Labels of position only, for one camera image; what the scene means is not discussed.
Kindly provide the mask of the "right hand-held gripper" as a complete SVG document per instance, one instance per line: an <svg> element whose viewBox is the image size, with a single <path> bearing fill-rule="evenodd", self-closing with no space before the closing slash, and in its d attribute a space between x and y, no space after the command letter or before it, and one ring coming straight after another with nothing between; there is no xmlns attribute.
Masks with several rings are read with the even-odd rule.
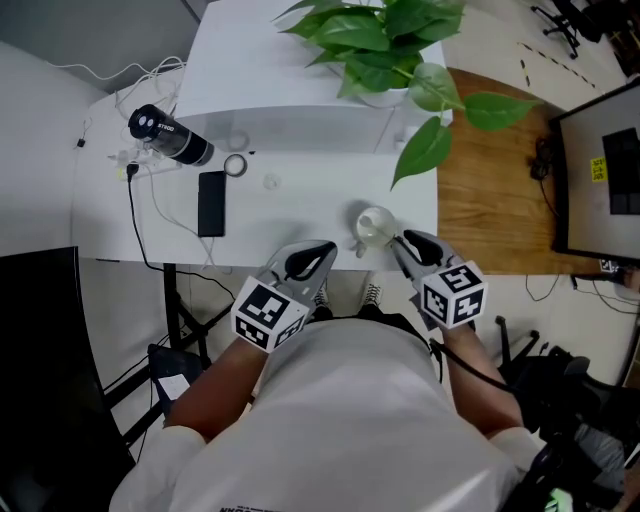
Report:
<svg viewBox="0 0 640 512"><path fill-rule="evenodd" d="M392 253L416 290L414 304L433 323L452 329L484 313L488 284L483 273L447 242L407 229L392 241Z"/></svg>

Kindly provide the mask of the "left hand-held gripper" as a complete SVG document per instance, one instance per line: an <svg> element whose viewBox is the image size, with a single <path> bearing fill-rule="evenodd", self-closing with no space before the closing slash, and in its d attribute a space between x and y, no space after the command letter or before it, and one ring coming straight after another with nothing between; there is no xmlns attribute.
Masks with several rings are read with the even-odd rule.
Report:
<svg viewBox="0 0 640 512"><path fill-rule="evenodd" d="M233 333L271 353L301 332L336 259L336 244L307 240L277 250L246 279L231 308Z"/></svg>

